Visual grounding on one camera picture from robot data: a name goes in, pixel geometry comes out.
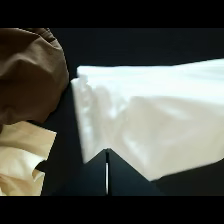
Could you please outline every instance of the fabric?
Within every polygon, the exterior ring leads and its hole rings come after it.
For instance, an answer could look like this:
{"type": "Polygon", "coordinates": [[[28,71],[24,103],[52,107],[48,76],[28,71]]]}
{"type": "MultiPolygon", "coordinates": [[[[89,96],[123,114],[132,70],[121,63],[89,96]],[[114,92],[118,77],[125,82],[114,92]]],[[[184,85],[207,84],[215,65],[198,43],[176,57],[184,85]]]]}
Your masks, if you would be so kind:
{"type": "Polygon", "coordinates": [[[0,28],[0,125],[44,122],[68,84],[63,49],[47,28],[0,28]]]}
{"type": "Polygon", "coordinates": [[[148,180],[224,158],[224,60],[81,66],[72,80],[84,162],[112,148],[148,180]]]}
{"type": "Polygon", "coordinates": [[[28,122],[4,125],[0,135],[0,196],[39,196],[44,173],[35,169],[47,160],[56,133],[28,122]]]}

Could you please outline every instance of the brown cloth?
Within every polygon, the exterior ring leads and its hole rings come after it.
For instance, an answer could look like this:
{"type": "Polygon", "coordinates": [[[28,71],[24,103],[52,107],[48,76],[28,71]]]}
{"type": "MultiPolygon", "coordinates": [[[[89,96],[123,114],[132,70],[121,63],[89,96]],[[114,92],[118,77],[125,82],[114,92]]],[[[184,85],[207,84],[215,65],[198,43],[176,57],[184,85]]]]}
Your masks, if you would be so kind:
{"type": "Polygon", "coordinates": [[[48,28],[0,28],[0,126],[44,122],[67,84],[63,49],[48,28]]]}

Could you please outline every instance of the shiny white fabric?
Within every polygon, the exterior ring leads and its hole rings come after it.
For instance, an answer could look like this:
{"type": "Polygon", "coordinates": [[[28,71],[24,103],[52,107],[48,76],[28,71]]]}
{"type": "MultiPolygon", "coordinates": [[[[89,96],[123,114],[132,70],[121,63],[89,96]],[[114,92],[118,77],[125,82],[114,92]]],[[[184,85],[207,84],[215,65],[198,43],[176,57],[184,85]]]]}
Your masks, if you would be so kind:
{"type": "Polygon", "coordinates": [[[84,162],[112,148],[148,180],[224,157],[224,60],[78,68],[84,162]]]}

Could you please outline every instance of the dark tabletop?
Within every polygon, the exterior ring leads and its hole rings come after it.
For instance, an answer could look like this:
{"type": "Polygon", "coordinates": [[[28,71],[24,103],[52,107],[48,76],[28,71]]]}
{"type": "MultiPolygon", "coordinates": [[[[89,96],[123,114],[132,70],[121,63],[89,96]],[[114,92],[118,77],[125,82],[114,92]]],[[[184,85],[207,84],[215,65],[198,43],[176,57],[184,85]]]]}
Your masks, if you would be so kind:
{"type": "MultiPolygon", "coordinates": [[[[224,58],[223,28],[51,28],[51,31],[64,49],[70,80],[76,77],[79,65],[176,65],[224,58]]],[[[42,191],[42,195],[51,195],[82,166],[70,85],[57,110],[40,126],[57,132],[46,163],[42,191]]],[[[223,171],[221,161],[155,183],[170,195],[220,195],[224,194],[223,171]]]]}

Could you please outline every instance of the cream cloth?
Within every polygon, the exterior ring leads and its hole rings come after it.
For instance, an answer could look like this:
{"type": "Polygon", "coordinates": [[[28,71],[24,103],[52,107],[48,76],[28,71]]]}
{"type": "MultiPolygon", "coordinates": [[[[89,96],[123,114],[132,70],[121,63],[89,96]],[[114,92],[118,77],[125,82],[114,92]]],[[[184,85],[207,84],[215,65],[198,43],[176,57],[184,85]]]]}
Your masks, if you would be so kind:
{"type": "Polygon", "coordinates": [[[224,157],[224,60],[78,68],[84,162],[112,148],[148,180],[224,157]]]}
{"type": "Polygon", "coordinates": [[[0,134],[0,196],[39,196],[44,173],[35,169],[48,158],[56,133],[28,122],[4,125],[0,134]]]}

